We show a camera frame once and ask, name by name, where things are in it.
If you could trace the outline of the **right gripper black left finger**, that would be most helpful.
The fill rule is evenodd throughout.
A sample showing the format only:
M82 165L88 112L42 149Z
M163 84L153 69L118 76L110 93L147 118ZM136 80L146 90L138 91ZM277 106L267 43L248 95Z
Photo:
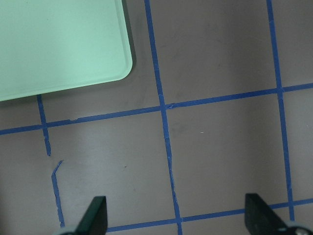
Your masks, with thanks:
M105 196L96 196L91 201L81 221L74 230L75 235L105 235L108 229L107 201Z

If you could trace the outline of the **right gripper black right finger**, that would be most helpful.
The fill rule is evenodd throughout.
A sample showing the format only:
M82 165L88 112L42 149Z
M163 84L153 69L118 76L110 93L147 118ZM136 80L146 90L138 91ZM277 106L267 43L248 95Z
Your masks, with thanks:
M251 235L284 235L285 222L257 194L245 195L245 226Z

